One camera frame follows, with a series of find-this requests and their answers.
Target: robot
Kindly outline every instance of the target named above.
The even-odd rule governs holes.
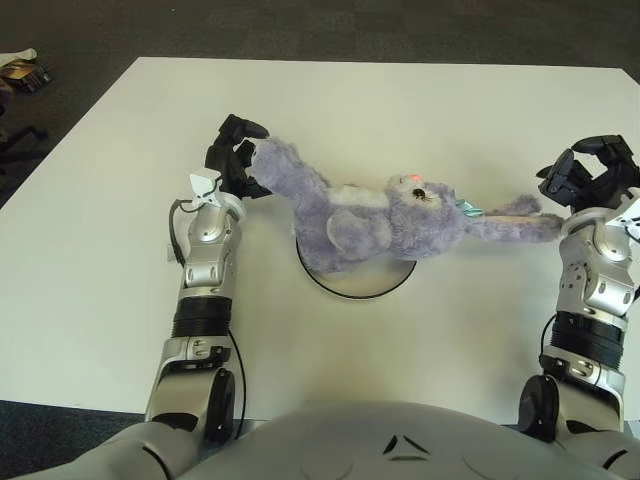
[[[628,273],[630,240],[640,238],[640,170],[616,135],[581,140],[538,173],[541,193],[570,206],[572,216],[560,243],[556,314],[545,327],[553,323],[551,341],[541,347],[542,373],[524,386],[517,428],[427,405],[359,402],[234,432],[235,379],[225,364],[235,345],[229,325],[241,199],[270,193],[245,173],[255,149],[249,138],[268,135],[234,115],[223,123],[205,168],[191,176],[196,217],[187,258],[172,214],[189,202],[172,207],[182,285],[145,422],[24,478],[640,478],[640,442],[623,432],[618,370],[626,314],[640,295]],[[594,179],[573,152],[595,155],[607,171]],[[200,461],[212,444],[217,453]]]

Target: white table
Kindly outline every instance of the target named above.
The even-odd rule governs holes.
[[[640,88],[620,70],[138,59],[0,210],[1,399],[144,410],[180,275],[167,211],[230,112],[335,183],[420,173],[486,208],[536,193],[538,169],[583,137],[620,133],[640,160]],[[232,326],[249,417],[393,399],[515,421],[555,306],[557,243],[466,239],[396,292],[346,301],[298,264],[285,201],[247,207]],[[632,319],[627,418],[640,417],[639,347]]]

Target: stuffed bunny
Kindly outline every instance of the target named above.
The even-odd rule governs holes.
[[[456,200],[452,187],[424,182],[418,175],[392,177],[384,191],[331,187],[293,145],[273,137],[260,146],[253,175],[289,199],[302,259],[321,273],[345,271],[384,252],[406,260],[437,255],[465,234],[547,242],[562,226],[560,217],[535,215],[540,205],[530,195],[485,214]]]

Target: black cable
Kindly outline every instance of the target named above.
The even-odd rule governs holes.
[[[182,253],[182,248],[180,247],[180,243],[178,243],[178,238],[176,237],[176,230],[175,230],[175,227],[173,225],[173,217],[175,216],[176,210],[178,208],[180,210],[182,210],[184,213],[195,213],[195,212],[197,212],[198,210],[200,210],[204,206],[204,203],[203,203],[198,208],[195,208],[193,210],[185,210],[183,205],[185,205],[187,203],[191,203],[191,201],[190,200],[175,200],[171,204],[171,208],[169,209],[169,239],[171,240],[171,248],[173,249],[173,255],[176,257],[177,262],[183,267],[184,267],[184,264],[185,264],[186,260],[184,258],[184,254]]]
[[[196,213],[198,210],[200,210],[202,207],[204,207],[204,203],[200,204],[200,206],[198,208],[194,208],[193,210],[185,210],[184,207],[182,205],[184,205],[185,203],[191,203],[189,200],[181,200],[180,201],[180,210],[182,210],[184,213]]]
[[[544,336],[547,334],[547,328],[549,328],[549,325],[551,325],[551,322],[553,322],[556,319],[556,316],[557,315],[555,313],[551,315],[551,318],[542,329],[542,335],[540,335],[540,355],[542,355],[542,350],[544,350]]]
[[[184,267],[185,259],[182,254],[182,249],[180,248],[180,244],[178,243],[178,238],[176,237],[176,230],[173,226],[173,216],[176,213],[178,207],[180,207],[181,202],[184,200],[176,200],[171,204],[171,208],[169,209],[169,239],[171,240],[171,248],[173,248],[173,255],[176,257],[178,263]]]
[[[244,362],[242,361],[242,355],[240,355],[240,349],[238,348],[238,343],[236,342],[233,333],[229,330],[229,337],[233,342],[233,348],[236,349],[236,355],[238,355],[238,363],[240,364],[240,373],[242,374],[242,413],[240,414],[240,423],[238,424],[238,431],[236,432],[236,440],[240,438],[240,434],[242,433],[242,426],[244,424],[244,416],[247,411],[247,376],[244,373]]]
[[[633,240],[636,243],[640,243],[640,239],[638,239],[638,238],[634,237],[633,235],[631,235],[631,232],[629,231],[629,227],[627,227],[626,225],[624,227],[624,231],[627,233],[627,235],[629,235],[629,238],[631,240]]]

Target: plush toy eye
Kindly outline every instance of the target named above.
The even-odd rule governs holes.
[[[427,199],[427,194],[421,188],[416,188],[413,191],[413,196],[416,197],[416,198],[419,198],[420,200],[426,200]]]

